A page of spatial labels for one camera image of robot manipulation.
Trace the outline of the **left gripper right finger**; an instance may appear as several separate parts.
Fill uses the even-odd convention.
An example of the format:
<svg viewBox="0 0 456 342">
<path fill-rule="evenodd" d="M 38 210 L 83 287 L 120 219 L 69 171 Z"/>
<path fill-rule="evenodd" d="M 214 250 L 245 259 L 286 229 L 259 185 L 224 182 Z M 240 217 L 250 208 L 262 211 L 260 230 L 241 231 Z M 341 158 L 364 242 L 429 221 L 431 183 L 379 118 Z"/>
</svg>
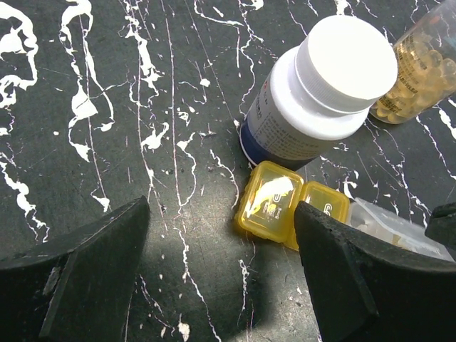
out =
<svg viewBox="0 0 456 342">
<path fill-rule="evenodd" d="M 294 226 L 323 341 L 455 340 L 455 263 L 393 246 L 306 202 Z"/>
</svg>

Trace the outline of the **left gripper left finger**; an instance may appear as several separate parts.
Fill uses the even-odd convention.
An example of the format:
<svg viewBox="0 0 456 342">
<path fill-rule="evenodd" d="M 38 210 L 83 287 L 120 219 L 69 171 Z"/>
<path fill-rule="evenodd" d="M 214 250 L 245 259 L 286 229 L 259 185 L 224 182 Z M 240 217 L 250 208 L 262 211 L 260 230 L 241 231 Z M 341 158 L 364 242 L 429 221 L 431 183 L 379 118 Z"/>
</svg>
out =
<svg viewBox="0 0 456 342">
<path fill-rule="evenodd" d="M 2 341 L 121 341 L 150 208 L 145 197 L 1 260 Z"/>
</svg>

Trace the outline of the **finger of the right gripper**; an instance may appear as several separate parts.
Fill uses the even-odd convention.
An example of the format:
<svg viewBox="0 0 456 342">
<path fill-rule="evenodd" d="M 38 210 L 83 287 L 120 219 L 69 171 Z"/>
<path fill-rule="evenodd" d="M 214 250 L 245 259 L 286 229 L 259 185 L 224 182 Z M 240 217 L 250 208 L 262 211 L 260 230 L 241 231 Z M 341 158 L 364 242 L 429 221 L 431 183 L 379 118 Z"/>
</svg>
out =
<svg viewBox="0 0 456 342">
<path fill-rule="evenodd" d="M 425 236 L 445 246 L 456 243 L 456 205 L 440 205 L 432 211 L 425 229 Z"/>
</svg>

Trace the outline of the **yellow clear weekly pill organizer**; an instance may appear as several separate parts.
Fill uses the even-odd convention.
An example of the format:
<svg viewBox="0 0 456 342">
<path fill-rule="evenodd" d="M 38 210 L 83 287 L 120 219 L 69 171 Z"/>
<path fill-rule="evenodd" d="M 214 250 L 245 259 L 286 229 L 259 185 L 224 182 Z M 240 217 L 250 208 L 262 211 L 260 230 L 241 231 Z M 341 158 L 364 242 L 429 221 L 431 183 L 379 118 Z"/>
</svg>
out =
<svg viewBox="0 0 456 342">
<path fill-rule="evenodd" d="M 425 236 L 423 227 L 361 198 L 349 200 L 321 183 L 305 182 L 297 173 L 269 161 L 252 170 L 234 221 L 239 229 L 298 250 L 294 211 L 300 201 L 394 246 L 453 260 L 446 247 Z"/>
</svg>

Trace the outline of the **clear jar of yellow capsules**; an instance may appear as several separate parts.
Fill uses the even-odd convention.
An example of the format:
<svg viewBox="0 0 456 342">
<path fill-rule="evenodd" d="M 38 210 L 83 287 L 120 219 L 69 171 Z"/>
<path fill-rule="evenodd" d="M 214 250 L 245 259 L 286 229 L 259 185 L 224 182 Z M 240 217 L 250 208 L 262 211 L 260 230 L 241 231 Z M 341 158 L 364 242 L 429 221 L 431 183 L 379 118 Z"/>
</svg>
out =
<svg viewBox="0 0 456 342">
<path fill-rule="evenodd" d="M 443 1 L 427 12 L 393 50 L 397 81 L 370 114 L 401 124 L 455 93 L 455 2 Z"/>
</svg>

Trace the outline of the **white cap pill bottle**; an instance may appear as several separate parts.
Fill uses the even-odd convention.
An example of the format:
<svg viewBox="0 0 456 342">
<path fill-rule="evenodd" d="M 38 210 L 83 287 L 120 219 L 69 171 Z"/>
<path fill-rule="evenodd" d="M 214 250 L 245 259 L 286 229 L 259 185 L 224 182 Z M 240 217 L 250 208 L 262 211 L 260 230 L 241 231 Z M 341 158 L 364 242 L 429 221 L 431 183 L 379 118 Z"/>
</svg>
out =
<svg viewBox="0 0 456 342">
<path fill-rule="evenodd" d="M 279 57 L 254 99 L 239 133 L 245 156 L 300 169 L 354 134 L 397 73 L 377 28 L 354 16 L 321 19 Z"/>
</svg>

